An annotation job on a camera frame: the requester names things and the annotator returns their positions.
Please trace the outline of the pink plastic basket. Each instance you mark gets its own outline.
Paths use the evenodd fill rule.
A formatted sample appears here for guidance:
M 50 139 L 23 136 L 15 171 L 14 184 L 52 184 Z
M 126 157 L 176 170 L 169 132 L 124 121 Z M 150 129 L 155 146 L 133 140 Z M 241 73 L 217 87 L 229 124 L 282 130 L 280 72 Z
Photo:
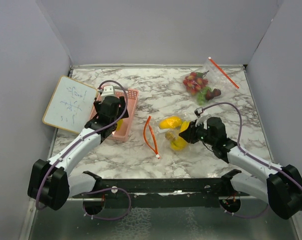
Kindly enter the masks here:
M 93 102 L 89 124 L 91 127 L 103 127 L 118 120 L 111 127 L 112 139 L 126 142 L 133 122 L 139 91 L 121 89 L 114 85 L 104 85 Z

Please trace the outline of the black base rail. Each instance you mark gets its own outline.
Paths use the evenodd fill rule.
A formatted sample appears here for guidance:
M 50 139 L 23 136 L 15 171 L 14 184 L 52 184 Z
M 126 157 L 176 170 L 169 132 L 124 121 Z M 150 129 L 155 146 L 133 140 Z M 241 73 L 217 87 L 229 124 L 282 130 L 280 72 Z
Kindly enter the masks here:
M 179 208 L 206 207 L 218 208 L 219 198 L 233 195 L 247 196 L 238 193 L 226 178 L 192 178 L 192 179 L 102 179 L 85 172 L 83 175 L 93 179 L 92 190 L 70 190 L 70 197 L 101 198 L 105 197 L 106 207 L 124 208 L 128 197 L 120 190 L 112 193 L 115 188 L 122 188 L 131 198 L 132 208 Z

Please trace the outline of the yellow green fake starfruit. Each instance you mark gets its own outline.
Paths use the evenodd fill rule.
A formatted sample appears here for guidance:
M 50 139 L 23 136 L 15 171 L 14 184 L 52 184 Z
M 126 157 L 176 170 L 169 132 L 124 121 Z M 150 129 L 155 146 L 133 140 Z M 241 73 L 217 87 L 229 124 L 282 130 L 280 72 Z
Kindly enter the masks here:
M 189 127 L 189 123 L 189 121 L 186 121 L 178 116 L 170 116 L 162 120 L 158 124 L 158 128 L 161 133 L 172 130 L 180 130 L 182 132 Z

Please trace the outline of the zip bag with yellow fruit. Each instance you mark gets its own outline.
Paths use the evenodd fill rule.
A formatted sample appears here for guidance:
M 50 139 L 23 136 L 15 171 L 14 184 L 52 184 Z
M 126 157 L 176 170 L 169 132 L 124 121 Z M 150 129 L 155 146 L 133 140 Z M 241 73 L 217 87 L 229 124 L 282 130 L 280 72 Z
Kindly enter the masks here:
M 161 159 L 164 156 L 164 153 L 171 149 L 170 143 L 177 139 L 181 138 L 179 136 L 180 130 L 171 130 L 167 132 L 160 132 L 158 124 L 162 121 L 155 121 L 151 116 L 148 116 L 144 128 L 143 128 L 143 138 L 145 144 L 154 152 L 157 159 Z

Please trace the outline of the zip bag with berries grapes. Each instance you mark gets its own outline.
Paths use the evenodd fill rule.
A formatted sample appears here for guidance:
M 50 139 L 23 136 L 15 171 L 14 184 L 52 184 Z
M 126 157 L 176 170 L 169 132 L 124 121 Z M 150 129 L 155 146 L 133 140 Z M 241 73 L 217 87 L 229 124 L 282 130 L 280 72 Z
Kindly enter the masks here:
M 211 57 L 200 68 L 182 75 L 180 80 L 200 106 L 239 89 L 239 85 Z

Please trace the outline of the small whiteboard wooden frame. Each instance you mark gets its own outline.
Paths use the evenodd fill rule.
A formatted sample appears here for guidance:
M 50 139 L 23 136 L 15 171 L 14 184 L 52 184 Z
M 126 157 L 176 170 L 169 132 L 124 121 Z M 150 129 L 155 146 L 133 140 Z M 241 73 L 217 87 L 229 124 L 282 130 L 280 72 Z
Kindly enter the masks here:
M 43 116 L 43 123 L 80 133 L 89 120 L 98 92 L 94 87 L 61 76 Z

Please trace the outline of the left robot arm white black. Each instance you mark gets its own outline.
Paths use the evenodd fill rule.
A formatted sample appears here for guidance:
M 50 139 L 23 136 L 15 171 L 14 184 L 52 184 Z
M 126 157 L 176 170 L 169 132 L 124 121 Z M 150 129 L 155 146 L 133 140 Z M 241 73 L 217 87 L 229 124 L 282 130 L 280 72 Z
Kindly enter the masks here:
M 71 172 L 91 150 L 114 133 L 120 119 L 128 117 L 127 100 L 126 96 L 107 96 L 94 102 L 97 114 L 80 134 L 60 153 L 34 163 L 27 194 L 35 199 L 38 210 L 45 207 L 58 210 L 69 197 L 82 193 L 92 198 L 100 194 L 99 176 L 89 171 L 71 176 Z

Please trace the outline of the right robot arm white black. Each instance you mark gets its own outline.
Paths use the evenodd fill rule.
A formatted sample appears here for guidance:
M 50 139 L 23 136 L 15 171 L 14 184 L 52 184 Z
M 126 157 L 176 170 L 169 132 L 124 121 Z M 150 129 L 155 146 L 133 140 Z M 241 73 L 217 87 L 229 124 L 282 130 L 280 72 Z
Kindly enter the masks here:
M 264 201 L 284 220 L 302 211 L 302 177 L 297 168 L 283 167 L 246 151 L 227 137 L 220 118 L 209 118 L 206 126 L 197 120 L 186 123 L 179 136 L 189 144 L 200 141 L 210 145 L 218 159 L 239 167 L 222 176 L 220 189 L 225 195 L 246 193 Z

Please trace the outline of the yellow fake banana bunch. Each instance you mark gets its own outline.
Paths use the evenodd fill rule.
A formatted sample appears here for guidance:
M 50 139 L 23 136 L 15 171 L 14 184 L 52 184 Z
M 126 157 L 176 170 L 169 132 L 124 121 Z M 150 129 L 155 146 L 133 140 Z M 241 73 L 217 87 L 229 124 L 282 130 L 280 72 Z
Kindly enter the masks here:
M 174 151 L 181 151 L 187 147 L 188 143 L 183 138 L 178 138 L 170 143 L 170 147 Z

